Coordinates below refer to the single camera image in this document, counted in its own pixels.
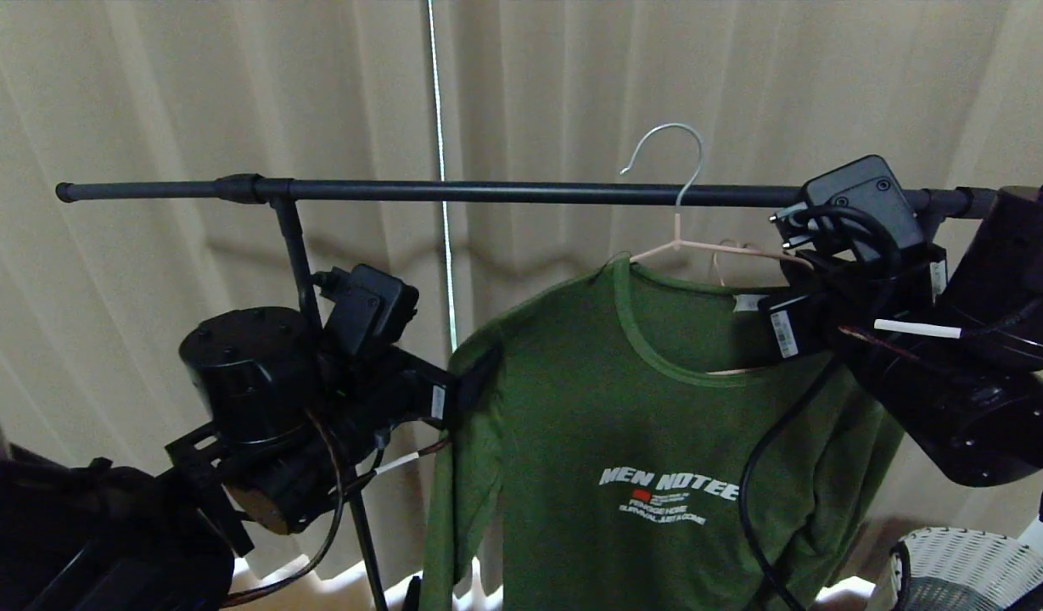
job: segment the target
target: horizontal bar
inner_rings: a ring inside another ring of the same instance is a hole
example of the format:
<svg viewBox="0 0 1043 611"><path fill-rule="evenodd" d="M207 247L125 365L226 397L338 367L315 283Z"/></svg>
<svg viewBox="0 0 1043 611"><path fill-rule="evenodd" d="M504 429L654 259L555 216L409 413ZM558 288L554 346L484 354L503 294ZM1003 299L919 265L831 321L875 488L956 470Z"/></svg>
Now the horizontal bar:
<svg viewBox="0 0 1043 611"><path fill-rule="evenodd" d="M670 205L679 185L602 185L602 182L507 182L431 180L297 180L254 174L194 182L112 182L57 185L62 201L88 198L225 198L265 203L272 198L351 201L469 201ZM798 187L697 185L684 194L689 206L785 207L796 203ZM931 207L945 217L981 217L995 196L990 189L905 190L917 212Z"/></svg>

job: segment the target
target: shirt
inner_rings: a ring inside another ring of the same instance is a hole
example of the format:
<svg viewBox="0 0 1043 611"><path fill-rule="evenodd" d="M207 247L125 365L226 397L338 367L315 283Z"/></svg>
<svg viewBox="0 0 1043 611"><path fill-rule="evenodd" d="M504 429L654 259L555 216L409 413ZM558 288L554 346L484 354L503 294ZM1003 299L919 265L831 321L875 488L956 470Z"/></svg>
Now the shirt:
<svg viewBox="0 0 1043 611"><path fill-rule="evenodd" d="M502 362L436 458L420 609L451 608L496 504L511 610L784 608L736 483L830 356L781 361L769 318L734 313L741 293L766 290L618 258L467 340L453 370L491 345ZM841 368L758 462L751 521L801 603L839 567L900 438Z"/></svg>

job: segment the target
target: light under curtain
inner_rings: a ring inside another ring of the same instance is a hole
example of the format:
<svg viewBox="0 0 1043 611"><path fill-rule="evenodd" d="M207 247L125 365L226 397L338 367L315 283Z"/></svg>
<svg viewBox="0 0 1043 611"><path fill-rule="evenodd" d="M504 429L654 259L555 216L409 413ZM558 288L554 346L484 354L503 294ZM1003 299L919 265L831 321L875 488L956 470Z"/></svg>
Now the light under curtain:
<svg viewBox="0 0 1043 611"><path fill-rule="evenodd" d="M615 181L649 127L703 132L700 181L801 185L868 153L906 189L1043 182L1043 1L437 2L435 100L422 2L0 2L0 415L54 460L151 472L207 420L176 357L203 318L296 306L264 206L59 203L60 180L271 176ZM631 180L677 182L693 143L652 143ZM365 262L421 292L404 347L450 352L443 206L302 202L312 266ZM687 210L693 240L776 248L768 212ZM622 250L669 240L670 210L452 203L460 340ZM974 224L948 221L952 259ZM708 256L670 258L717 282ZM777 266L722 256L731 285ZM389 457L435 434L410 426ZM383 579L419 569L431 464L367 494ZM965 490L913 444L891 469L851 568L922 524L1017 535L1042 479ZM257 576L320 544L262 529ZM345 519L321 579L358 563ZM483 554L484 589L501 553Z"/></svg>

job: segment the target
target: barcode label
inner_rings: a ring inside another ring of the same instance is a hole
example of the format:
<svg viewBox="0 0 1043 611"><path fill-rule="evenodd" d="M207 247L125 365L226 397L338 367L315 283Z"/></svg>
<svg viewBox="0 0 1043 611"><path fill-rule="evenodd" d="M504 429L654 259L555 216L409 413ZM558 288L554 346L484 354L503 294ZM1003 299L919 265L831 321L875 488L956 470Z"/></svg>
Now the barcode label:
<svg viewBox="0 0 1043 611"><path fill-rule="evenodd" d="M947 260L928 263L928 274L931 276L932 301L947 289Z"/></svg>
<svg viewBox="0 0 1043 611"><path fill-rule="evenodd" d="M736 294L735 308L731 311L733 311L733 313L757 313L758 301L761 301L762 298L766 297L766 294Z"/></svg>
<svg viewBox="0 0 1043 611"><path fill-rule="evenodd" d="M444 411L446 411L446 390L443 386L436 386L431 391L431 417L442 420Z"/></svg>
<svg viewBox="0 0 1043 611"><path fill-rule="evenodd" d="M796 357L800 348L797 348L796 338L793 336L790 314L785 310L770 314L770 324L774 327L774 337L777 338L777 347L781 350L782 359Z"/></svg>

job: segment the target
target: beige curtain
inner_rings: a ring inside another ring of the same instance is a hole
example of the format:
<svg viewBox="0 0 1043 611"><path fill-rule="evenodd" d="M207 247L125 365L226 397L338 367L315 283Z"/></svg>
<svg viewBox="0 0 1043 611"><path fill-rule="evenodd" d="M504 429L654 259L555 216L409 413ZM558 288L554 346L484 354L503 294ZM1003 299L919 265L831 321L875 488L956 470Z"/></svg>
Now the beige curtain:
<svg viewBox="0 0 1043 611"><path fill-rule="evenodd" d="M451 179L622 180L646 129L684 121L706 137L703 182L801 185L868 153L905 187L1043 182L1043 2L437 2L433 23ZM435 179L431 84L425 2L0 2L0 415L11 438L66 463L105 456L161 471L165 442L207 420L180 338L233 308L296 302L266 207L63 204L56 182ZM684 180L693 146L659 136L630 179ZM316 268L366 262L419 287L403 345L444 363L440 205L300 209ZM684 231L775 248L767 214L690 210ZM462 338L670 233L666 209L453 203L448 221ZM974 228L945 224L952 260ZM780 282L765 262L720 263L730 284ZM661 264L717 282L707 255ZM409 426L390 453L433 437ZM388 583L419 567L429 469L391 472L368 496ZM1018 534L1042 483L964 490L911 444L859 549L922 522ZM254 529L252 570L312 553L323 522L288 538ZM357 561L345 522L320 575Z"/></svg>

